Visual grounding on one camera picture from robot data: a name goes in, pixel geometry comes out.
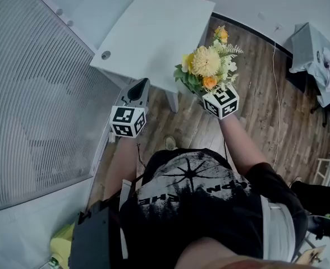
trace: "wall outlet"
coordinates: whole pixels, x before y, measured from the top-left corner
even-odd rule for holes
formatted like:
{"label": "wall outlet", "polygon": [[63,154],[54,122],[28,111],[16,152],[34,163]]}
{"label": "wall outlet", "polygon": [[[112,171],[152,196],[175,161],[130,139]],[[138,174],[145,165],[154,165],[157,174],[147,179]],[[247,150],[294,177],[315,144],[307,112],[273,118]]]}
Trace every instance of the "wall outlet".
{"label": "wall outlet", "polygon": [[257,16],[259,17],[259,19],[265,21],[265,15],[263,12],[259,12],[259,14]]}

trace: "orange flower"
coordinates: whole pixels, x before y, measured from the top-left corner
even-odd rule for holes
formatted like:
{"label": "orange flower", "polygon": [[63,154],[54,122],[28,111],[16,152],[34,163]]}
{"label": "orange flower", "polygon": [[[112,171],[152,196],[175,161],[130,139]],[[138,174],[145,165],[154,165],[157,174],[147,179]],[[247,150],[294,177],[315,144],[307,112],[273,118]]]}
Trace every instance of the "orange flower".
{"label": "orange flower", "polygon": [[203,84],[204,84],[204,87],[206,87],[208,89],[212,89],[213,87],[216,86],[217,80],[215,77],[204,77]]}

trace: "white table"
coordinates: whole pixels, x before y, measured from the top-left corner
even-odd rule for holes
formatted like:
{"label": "white table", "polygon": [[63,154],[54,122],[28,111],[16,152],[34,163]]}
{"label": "white table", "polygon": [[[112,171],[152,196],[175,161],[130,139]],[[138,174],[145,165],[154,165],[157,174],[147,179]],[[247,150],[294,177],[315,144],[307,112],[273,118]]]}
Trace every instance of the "white table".
{"label": "white table", "polygon": [[[149,78],[178,111],[173,78],[183,54],[204,44],[215,3],[206,0],[134,0],[109,32],[90,65],[135,80]],[[110,56],[103,59],[104,52]]]}

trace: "white cable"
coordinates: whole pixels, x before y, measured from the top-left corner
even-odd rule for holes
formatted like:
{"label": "white cable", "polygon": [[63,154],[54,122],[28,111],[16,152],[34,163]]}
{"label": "white cable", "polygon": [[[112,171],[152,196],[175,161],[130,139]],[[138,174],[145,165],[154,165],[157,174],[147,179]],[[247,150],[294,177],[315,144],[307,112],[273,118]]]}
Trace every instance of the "white cable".
{"label": "white cable", "polygon": [[277,146],[276,146],[276,154],[275,154],[275,161],[273,162],[273,168],[275,167],[276,160],[277,160],[277,151],[278,151],[278,145],[279,145],[279,118],[280,118],[280,104],[279,104],[279,96],[278,96],[278,87],[277,87],[277,81],[276,81],[276,75],[275,75],[275,52],[276,52],[276,42],[274,42],[274,49],[273,49],[273,55],[272,55],[272,71],[273,71],[273,77],[275,79],[275,85],[276,85],[276,95],[277,95],[277,103],[278,103],[278,135],[277,135]]}

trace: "corrugated panel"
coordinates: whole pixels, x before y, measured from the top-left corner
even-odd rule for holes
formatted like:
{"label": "corrugated panel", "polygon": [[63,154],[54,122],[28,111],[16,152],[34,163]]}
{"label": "corrugated panel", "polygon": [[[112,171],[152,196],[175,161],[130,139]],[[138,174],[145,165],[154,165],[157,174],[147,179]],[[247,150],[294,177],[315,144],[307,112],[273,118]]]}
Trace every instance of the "corrugated panel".
{"label": "corrugated panel", "polygon": [[0,208],[89,177],[119,88],[40,0],[0,0]]}

